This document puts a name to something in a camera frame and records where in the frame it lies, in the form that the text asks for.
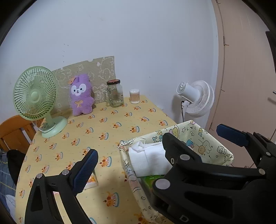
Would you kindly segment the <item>white towel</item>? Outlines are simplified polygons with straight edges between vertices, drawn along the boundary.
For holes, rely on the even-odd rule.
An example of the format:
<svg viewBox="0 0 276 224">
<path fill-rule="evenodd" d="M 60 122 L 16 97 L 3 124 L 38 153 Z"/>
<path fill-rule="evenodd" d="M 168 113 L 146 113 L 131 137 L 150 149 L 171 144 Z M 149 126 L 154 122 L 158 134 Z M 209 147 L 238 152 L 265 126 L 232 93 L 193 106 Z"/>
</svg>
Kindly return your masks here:
<svg viewBox="0 0 276 224">
<path fill-rule="evenodd" d="M 138 141 L 128 148 L 128 154 L 137 177 L 165 175 L 172 168 L 161 142 L 145 144 Z"/>
</svg>

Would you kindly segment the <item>green tissue pack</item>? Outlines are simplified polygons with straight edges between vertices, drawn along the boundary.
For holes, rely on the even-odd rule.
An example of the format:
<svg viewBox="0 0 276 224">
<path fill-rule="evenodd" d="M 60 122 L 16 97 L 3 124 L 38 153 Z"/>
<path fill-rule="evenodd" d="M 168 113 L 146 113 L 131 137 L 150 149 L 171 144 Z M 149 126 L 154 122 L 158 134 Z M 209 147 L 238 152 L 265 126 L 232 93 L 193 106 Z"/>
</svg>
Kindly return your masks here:
<svg viewBox="0 0 276 224">
<path fill-rule="evenodd" d="M 140 183 L 145 193 L 150 193 L 152 191 L 152 185 L 154 181 L 163 177 L 164 175 L 150 175 L 140 177 Z"/>
</svg>

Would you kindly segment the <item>patterned fabric storage box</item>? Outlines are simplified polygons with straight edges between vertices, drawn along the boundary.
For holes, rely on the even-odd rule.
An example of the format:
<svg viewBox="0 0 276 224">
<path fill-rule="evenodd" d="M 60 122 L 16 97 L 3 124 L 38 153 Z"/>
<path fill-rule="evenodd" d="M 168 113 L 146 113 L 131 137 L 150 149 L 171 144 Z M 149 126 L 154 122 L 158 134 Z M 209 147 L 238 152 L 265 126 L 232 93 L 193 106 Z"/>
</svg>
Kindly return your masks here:
<svg viewBox="0 0 276 224">
<path fill-rule="evenodd" d="M 149 187 L 155 179 L 165 175 L 172 168 L 165 158 L 165 149 L 162 145 L 162 139 L 166 133 L 183 141 L 205 163 L 230 166 L 234 160 L 232 152 L 192 120 L 120 141 L 118 149 L 122 167 L 126 172 L 142 217 L 150 223 L 170 223 L 165 216 L 150 205 L 150 198 L 146 195 L 145 188 L 141 186 L 142 180 L 145 180 L 146 186 Z"/>
</svg>

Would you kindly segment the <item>blue plaid bedding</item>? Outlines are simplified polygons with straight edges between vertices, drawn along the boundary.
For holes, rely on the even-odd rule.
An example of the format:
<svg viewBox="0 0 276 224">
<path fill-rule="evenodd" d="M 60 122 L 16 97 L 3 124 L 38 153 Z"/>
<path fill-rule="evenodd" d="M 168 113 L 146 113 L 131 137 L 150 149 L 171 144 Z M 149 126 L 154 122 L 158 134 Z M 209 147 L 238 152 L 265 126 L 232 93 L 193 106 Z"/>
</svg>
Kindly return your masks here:
<svg viewBox="0 0 276 224">
<path fill-rule="evenodd" d="M 15 191 L 16 186 L 8 170 L 7 154 L 1 150 L 1 203 L 7 212 L 15 216 Z"/>
</svg>

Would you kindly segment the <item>beige door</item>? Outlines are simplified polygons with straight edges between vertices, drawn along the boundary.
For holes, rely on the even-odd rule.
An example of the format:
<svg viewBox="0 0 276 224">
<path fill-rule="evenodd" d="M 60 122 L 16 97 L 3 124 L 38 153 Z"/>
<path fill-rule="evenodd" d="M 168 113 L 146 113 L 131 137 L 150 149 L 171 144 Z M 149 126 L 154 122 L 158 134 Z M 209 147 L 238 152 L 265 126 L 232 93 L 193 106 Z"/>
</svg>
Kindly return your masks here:
<svg viewBox="0 0 276 224">
<path fill-rule="evenodd" d="M 225 124 L 275 141 L 275 67 L 268 27 L 243 1 L 213 1 L 218 28 L 215 103 L 206 129 Z"/>
</svg>

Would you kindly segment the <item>black clothing on chair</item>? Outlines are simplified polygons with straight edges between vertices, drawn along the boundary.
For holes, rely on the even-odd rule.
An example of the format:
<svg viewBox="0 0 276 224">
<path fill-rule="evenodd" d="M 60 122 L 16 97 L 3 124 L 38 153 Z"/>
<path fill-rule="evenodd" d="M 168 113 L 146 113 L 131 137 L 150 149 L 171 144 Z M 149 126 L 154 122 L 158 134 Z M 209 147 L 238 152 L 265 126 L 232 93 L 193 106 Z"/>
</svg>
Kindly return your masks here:
<svg viewBox="0 0 276 224">
<path fill-rule="evenodd" d="M 25 156 L 24 153 L 14 149 L 7 152 L 8 170 L 15 185 L 17 185 Z"/>
</svg>

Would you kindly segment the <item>white standing fan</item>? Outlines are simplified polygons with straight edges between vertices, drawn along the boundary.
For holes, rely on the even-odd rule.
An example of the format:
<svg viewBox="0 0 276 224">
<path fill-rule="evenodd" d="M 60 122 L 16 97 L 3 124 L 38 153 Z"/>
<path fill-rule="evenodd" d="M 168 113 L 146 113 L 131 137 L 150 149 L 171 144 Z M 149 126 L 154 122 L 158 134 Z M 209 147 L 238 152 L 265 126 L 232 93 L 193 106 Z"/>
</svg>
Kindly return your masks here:
<svg viewBox="0 0 276 224">
<path fill-rule="evenodd" d="M 181 82 L 176 93 L 183 98 L 181 101 L 181 113 L 183 121 L 188 114 L 193 118 L 204 116 L 213 106 L 215 94 L 213 88 L 203 80 L 192 83 Z"/>
</svg>

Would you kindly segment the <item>yellow cake-pattern tablecloth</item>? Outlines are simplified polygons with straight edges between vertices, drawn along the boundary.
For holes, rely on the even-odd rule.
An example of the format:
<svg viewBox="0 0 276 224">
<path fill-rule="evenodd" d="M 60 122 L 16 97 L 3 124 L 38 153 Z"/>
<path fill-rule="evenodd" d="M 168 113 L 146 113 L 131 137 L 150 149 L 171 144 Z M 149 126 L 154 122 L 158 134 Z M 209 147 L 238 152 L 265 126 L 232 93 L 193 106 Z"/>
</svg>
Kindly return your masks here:
<svg viewBox="0 0 276 224">
<path fill-rule="evenodd" d="M 95 149 L 98 186 L 77 195 L 87 216 L 93 223 L 146 223 L 122 168 L 118 143 L 174 124 L 146 97 L 137 105 L 126 98 L 118 108 L 100 103 L 91 114 L 68 114 L 62 132 L 51 138 L 37 133 L 26 153 L 16 187 L 15 221 L 24 223 L 28 195 L 38 173 L 58 175 Z"/>
</svg>

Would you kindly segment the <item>cotton swab container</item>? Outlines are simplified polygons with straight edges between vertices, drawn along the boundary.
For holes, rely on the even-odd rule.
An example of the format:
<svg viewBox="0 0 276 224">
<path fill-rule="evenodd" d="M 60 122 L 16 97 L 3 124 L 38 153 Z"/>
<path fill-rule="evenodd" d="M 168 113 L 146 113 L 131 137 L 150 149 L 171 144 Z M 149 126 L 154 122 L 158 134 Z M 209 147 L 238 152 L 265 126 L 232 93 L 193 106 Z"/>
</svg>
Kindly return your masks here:
<svg viewBox="0 0 276 224">
<path fill-rule="evenodd" d="M 140 102 L 140 91 L 139 89 L 132 89 L 129 91 L 130 93 L 130 103 L 138 104 Z"/>
</svg>

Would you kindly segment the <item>wooden chair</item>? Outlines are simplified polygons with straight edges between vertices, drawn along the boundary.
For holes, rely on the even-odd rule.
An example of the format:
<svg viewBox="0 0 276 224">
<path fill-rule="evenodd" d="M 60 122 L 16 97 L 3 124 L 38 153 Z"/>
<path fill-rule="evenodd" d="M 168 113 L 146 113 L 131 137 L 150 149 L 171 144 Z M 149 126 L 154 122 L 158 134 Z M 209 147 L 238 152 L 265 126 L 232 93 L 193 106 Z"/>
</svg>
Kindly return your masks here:
<svg viewBox="0 0 276 224">
<path fill-rule="evenodd" d="M 19 115 L 13 116 L 1 124 L 1 149 L 5 152 L 18 150 L 26 154 L 36 132 L 31 121 Z"/>
</svg>

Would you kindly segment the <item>glass jar with lid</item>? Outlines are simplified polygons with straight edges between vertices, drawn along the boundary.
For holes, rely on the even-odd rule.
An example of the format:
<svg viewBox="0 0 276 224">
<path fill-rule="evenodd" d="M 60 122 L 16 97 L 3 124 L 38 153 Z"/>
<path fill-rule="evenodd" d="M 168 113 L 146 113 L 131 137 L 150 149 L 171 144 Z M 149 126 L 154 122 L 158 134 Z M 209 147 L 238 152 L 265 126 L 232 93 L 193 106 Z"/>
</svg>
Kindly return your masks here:
<svg viewBox="0 0 276 224">
<path fill-rule="evenodd" d="M 119 79 L 107 81 L 107 88 L 103 91 L 105 102 L 113 107 L 120 107 L 124 104 L 123 87 Z"/>
</svg>

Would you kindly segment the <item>purple plush toy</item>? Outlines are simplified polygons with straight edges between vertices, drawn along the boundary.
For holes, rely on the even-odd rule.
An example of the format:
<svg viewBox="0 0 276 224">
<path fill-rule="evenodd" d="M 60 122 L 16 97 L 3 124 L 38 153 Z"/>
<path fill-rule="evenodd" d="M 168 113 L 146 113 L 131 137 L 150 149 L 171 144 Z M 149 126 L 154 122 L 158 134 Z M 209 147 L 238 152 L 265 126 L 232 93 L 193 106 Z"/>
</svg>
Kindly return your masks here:
<svg viewBox="0 0 276 224">
<path fill-rule="evenodd" d="M 71 109 L 73 116 L 90 114 L 95 102 L 92 97 L 92 84 L 88 74 L 75 76 L 70 85 Z"/>
</svg>

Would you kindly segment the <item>patterned cardboard backboard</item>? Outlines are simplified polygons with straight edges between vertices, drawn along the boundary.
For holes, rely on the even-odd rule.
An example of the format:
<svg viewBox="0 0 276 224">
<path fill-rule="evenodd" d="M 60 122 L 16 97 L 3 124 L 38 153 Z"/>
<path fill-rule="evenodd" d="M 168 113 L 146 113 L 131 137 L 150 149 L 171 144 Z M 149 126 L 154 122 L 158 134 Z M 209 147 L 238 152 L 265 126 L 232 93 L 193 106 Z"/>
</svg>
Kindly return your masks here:
<svg viewBox="0 0 276 224">
<path fill-rule="evenodd" d="M 82 61 L 53 71 L 57 83 L 57 98 L 51 114 L 70 109 L 70 86 L 77 75 L 87 74 L 92 84 L 92 97 L 95 103 L 104 101 L 103 90 L 107 81 L 116 79 L 114 57 L 96 58 Z"/>
</svg>

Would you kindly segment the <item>green desk fan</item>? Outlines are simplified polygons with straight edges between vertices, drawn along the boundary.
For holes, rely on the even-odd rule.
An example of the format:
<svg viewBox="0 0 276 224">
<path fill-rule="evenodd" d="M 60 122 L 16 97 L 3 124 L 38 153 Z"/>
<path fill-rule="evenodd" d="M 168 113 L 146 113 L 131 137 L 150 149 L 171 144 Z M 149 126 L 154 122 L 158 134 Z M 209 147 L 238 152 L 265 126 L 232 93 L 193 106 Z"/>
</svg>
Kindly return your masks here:
<svg viewBox="0 0 276 224">
<path fill-rule="evenodd" d="M 16 111 L 28 121 L 45 119 L 43 126 L 38 129 L 44 138 L 59 134 L 68 123 L 67 118 L 63 116 L 51 116 L 57 93 L 55 76 L 42 66 L 33 66 L 25 70 L 14 85 L 13 99 Z"/>
</svg>

